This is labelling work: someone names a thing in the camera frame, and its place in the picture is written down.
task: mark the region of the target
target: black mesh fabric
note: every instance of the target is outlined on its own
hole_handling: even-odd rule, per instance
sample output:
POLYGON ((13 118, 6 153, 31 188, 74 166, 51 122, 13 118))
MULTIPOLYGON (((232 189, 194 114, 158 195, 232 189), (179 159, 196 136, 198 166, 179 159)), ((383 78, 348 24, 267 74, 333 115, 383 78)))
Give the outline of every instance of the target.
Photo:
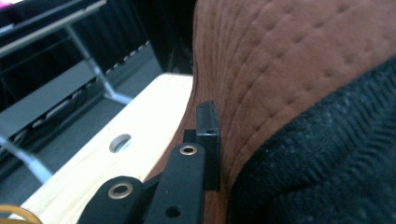
POLYGON ((294 119, 236 179, 229 223, 396 223, 396 58, 294 119))

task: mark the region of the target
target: wooden table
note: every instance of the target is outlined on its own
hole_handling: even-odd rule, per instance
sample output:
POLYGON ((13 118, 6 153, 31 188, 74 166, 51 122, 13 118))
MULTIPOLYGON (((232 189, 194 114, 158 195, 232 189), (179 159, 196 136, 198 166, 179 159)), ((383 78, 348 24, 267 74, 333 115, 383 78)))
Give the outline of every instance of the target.
POLYGON ((191 76, 157 77, 21 207, 43 223, 76 223, 108 179, 145 179, 171 141, 191 87, 191 76), (110 143, 122 134, 131 135, 130 145, 110 152, 110 143))

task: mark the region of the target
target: black bracket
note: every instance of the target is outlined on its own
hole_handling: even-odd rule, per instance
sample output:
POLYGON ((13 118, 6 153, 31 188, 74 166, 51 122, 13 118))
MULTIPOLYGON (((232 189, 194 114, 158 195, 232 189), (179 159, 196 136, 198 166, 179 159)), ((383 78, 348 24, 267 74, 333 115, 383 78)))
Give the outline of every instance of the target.
POLYGON ((213 102, 197 106, 197 129, 184 132, 163 172, 145 183, 108 180, 78 223, 202 223, 205 191, 219 190, 219 122, 213 102))

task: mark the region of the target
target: gray floor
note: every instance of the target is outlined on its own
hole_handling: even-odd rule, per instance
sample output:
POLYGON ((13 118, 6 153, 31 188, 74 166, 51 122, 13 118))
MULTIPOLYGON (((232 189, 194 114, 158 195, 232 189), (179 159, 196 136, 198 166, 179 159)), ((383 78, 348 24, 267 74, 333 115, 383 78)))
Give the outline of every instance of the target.
MULTIPOLYGON (((116 67, 108 77, 117 91, 134 97, 160 73, 161 68, 148 45, 116 67)), ((57 171, 123 108, 124 105, 101 98, 42 148, 38 157, 51 171, 57 171)), ((0 181, 0 203, 21 204, 41 186, 25 166, 0 181)))

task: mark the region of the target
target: gray panel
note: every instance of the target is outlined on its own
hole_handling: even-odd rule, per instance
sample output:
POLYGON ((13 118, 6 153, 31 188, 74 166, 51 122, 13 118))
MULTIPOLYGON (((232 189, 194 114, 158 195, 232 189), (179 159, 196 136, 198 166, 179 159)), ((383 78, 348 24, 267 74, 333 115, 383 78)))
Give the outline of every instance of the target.
POLYGON ((83 61, 0 113, 0 134, 9 138, 94 78, 83 61))

